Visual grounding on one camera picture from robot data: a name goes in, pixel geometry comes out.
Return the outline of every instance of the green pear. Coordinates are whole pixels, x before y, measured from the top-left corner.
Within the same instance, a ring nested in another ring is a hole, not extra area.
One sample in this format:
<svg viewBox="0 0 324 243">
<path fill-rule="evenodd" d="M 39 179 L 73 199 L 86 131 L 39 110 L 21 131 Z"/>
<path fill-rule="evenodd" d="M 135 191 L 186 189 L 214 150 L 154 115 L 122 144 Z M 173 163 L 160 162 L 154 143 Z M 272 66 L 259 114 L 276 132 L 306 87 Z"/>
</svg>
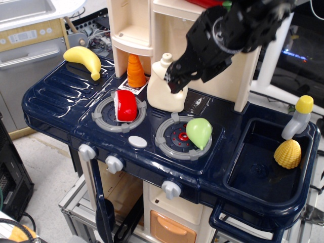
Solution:
<svg viewBox="0 0 324 243">
<path fill-rule="evenodd" d="M 212 131 L 212 125 L 205 118 L 192 119 L 186 127 L 188 138 L 201 150 L 207 145 Z"/>
</svg>

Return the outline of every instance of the drawer handle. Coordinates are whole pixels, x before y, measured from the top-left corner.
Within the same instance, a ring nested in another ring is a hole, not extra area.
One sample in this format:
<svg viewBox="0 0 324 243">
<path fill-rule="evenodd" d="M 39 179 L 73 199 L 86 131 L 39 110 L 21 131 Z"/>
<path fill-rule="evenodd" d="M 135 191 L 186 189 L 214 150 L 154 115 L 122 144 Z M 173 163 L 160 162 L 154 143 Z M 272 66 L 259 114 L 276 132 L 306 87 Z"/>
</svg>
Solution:
<svg viewBox="0 0 324 243">
<path fill-rule="evenodd" d="M 8 62 L 1 62 L 0 60 L 0 70 L 17 67 L 22 64 L 32 63 L 35 61 L 42 61 L 48 58 L 55 57 L 59 55 L 59 53 L 60 53 L 60 49 L 52 49 L 52 50 L 46 50 L 45 52 L 40 51 L 40 52 L 29 53 L 27 57 L 14 59 Z"/>
<path fill-rule="evenodd" d="M 158 223 L 167 231 L 173 233 L 173 234 L 177 234 L 177 235 L 186 235 L 187 231 L 184 229 L 181 229 L 173 224 L 171 224 L 170 222 L 168 222 L 167 220 L 158 217 L 157 218 Z"/>
</svg>

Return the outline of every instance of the orange drawer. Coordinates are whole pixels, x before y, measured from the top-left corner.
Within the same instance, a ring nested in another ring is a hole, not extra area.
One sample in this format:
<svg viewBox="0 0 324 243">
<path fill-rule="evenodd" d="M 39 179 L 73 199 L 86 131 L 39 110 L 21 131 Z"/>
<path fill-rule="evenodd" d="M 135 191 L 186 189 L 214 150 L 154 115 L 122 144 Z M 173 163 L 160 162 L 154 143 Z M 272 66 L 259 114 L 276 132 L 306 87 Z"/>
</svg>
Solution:
<svg viewBox="0 0 324 243">
<path fill-rule="evenodd" d="M 195 243 L 196 232 L 156 211 L 151 211 L 151 235 L 163 243 Z"/>
</svg>

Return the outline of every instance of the sink basin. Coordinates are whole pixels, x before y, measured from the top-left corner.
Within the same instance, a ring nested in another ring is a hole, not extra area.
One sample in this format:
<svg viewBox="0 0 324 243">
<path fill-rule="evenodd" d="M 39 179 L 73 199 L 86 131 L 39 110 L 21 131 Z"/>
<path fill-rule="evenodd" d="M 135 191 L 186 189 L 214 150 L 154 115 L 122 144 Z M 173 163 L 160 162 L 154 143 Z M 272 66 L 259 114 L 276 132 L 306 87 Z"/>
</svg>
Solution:
<svg viewBox="0 0 324 243">
<path fill-rule="evenodd" d="M 253 120 L 242 141 L 228 185 L 265 203 L 287 203 L 300 192 L 307 169 L 307 155 L 311 141 L 306 136 L 294 137 L 302 149 L 302 159 L 298 167 L 287 170 L 273 155 L 284 141 L 282 127 Z"/>
<path fill-rule="evenodd" d="M 0 24 L 50 14 L 54 11 L 50 0 L 0 0 Z"/>
</svg>

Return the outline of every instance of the red and white cake slice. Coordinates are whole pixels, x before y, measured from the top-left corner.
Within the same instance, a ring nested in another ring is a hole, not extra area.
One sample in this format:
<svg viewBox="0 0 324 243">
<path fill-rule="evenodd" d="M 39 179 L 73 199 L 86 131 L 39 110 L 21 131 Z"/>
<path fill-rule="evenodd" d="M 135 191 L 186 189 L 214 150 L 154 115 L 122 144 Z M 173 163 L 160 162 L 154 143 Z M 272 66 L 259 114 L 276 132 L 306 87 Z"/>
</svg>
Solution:
<svg viewBox="0 0 324 243">
<path fill-rule="evenodd" d="M 114 97 L 116 120 L 131 123 L 137 115 L 135 95 L 128 90 L 117 90 Z"/>
</svg>

